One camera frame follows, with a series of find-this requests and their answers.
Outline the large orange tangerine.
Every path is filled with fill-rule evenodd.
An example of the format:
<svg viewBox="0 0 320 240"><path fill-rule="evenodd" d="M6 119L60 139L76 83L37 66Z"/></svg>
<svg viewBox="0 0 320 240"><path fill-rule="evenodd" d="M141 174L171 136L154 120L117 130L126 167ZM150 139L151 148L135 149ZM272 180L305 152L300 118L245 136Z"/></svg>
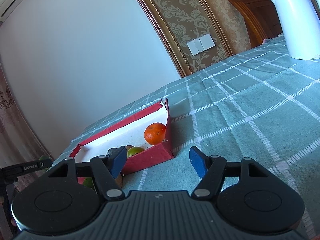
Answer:
<svg viewBox="0 0 320 240"><path fill-rule="evenodd" d="M166 126L160 122L150 124L144 131L144 139L150 145L157 145L165 139Z"/></svg>

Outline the green fruit piece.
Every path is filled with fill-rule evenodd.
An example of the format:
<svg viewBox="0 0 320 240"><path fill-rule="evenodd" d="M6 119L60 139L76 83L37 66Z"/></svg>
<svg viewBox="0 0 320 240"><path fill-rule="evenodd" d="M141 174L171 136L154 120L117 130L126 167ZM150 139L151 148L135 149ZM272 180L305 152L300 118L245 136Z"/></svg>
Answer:
<svg viewBox="0 0 320 240"><path fill-rule="evenodd" d="M84 178L84 180L82 182L82 185L92 189L93 191L95 191L95 187L94 187L94 184L93 184L93 179L91 177Z"/></svg>

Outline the small brown longan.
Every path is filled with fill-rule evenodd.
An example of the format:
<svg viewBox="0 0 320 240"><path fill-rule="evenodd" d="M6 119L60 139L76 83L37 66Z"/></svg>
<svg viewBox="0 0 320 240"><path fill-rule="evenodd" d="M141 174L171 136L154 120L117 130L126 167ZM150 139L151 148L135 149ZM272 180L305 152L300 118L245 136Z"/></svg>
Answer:
<svg viewBox="0 0 320 240"><path fill-rule="evenodd" d="M130 148L133 148L133 146L132 145L127 145L127 146L125 146L125 148L128 151Z"/></svg>

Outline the yellow green round fruit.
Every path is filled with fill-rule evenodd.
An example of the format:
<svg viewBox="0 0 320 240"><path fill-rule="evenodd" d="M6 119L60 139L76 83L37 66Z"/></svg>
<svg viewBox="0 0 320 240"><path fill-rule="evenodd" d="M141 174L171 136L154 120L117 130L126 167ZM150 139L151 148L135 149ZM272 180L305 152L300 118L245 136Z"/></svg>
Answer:
<svg viewBox="0 0 320 240"><path fill-rule="evenodd" d="M131 158L132 156L137 155L143 151L144 151L144 148L142 148L142 147L138 147L138 146L131 147L127 151L127 157Z"/></svg>

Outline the patterned brown curtain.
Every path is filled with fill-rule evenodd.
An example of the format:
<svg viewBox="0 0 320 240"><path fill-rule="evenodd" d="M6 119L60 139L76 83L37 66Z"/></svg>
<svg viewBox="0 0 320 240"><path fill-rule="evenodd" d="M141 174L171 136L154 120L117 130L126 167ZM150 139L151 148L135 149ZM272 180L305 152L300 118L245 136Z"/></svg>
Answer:
<svg viewBox="0 0 320 240"><path fill-rule="evenodd" d="M16 105L3 72L1 72L0 136L1 168L49 156Z"/></svg>

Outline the green lime wedge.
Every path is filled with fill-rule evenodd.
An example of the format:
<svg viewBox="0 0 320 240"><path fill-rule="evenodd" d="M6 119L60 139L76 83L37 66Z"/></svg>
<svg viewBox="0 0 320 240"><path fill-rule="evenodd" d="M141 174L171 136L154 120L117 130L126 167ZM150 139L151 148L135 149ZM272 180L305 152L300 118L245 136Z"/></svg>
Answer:
<svg viewBox="0 0 320 240"><path fill-rule="evenodd" d="M44 171L47 171L51 168L52 164L53 164L53 160L47 156L47 155L43 155L39 158L40 164L41 164L41 169Z"/></svg>

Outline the red shallow cardboard box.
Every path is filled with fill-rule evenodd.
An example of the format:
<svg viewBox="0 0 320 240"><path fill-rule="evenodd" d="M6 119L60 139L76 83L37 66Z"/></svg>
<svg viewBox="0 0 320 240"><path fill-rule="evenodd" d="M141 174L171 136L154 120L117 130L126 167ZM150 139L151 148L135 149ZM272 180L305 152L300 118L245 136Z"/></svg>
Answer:
<svg viewBox="0 0 320 240"><path fill-rule="evenodd" d="M165 138L157 145L150 145L144 139L144 131L150 124L156 122L166 126ZM73 157L79 163L104 155L110 148L127 145L144 148L143 152L130 157L126 161L121 172L128 175L175 158L176 154L173 152L171 143L170 125L168 100L160 100L79 142L68 156Z"/></svg>

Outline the green plaid tablecloth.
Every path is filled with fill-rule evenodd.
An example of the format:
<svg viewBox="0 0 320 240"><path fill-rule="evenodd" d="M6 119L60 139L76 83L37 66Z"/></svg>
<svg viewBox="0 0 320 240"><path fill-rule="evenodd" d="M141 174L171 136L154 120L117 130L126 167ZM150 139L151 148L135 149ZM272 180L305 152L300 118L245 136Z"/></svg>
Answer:
<svg viewBox="0 0 320 240"><path fill-rule="evenodd" d="M237 54L172 82L89 125L63 151L167 98L176 157L126 176L124 190L192 191L189 162L198 147L239 162L250 157L297 191L305 212L300 233L319 239L319 60L289 56L285 39Z"/></svg>

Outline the brown wooden headboard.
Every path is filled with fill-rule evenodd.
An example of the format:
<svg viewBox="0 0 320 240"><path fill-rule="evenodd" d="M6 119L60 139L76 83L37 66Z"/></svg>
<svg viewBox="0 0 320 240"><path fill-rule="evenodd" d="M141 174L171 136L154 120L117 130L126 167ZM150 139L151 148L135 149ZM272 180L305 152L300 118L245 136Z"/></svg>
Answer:
<svg viewBox="0 0 320 240"><path fill-rule="evenodd" d="M257 47L263 40L275 38L282 28L271 0L227 0L244 18L251 47Z"/></svg>

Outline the gold framed wallpaper panel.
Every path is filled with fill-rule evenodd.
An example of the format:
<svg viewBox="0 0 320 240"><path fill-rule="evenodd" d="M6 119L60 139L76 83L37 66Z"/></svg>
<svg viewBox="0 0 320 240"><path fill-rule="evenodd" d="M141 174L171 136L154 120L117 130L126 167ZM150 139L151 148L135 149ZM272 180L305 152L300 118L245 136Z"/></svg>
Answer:
<svg viewBox="0 0 320 240"><path fill-rule="evenodd" d="M232 56L232 50L205 0L137 0L181 77ZM210 35L215 45L192 55L187 43Z"/></svg>

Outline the white electric kettle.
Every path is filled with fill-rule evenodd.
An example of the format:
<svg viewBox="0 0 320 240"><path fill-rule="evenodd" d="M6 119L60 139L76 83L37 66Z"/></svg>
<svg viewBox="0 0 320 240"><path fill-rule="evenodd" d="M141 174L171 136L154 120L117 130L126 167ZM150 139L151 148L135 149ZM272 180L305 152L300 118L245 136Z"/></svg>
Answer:
<svg viewBox="0 0 320 240"><path fill-rule="evenodd" d="M271 0L285 37L289 56L319 59L319 17L311 0Z"/></svg>

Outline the white wall switch panel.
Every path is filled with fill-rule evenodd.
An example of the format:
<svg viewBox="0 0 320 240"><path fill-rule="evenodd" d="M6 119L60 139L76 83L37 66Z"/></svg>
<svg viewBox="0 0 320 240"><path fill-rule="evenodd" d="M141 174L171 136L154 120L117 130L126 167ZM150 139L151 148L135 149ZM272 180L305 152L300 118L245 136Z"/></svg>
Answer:
<svg viewBox="0 0 320 240"><path fill-rule="evenodd" d="M207 51L216 46L210 34L203 35L199 38L187 42L187 46L193 56Z"/></svg>

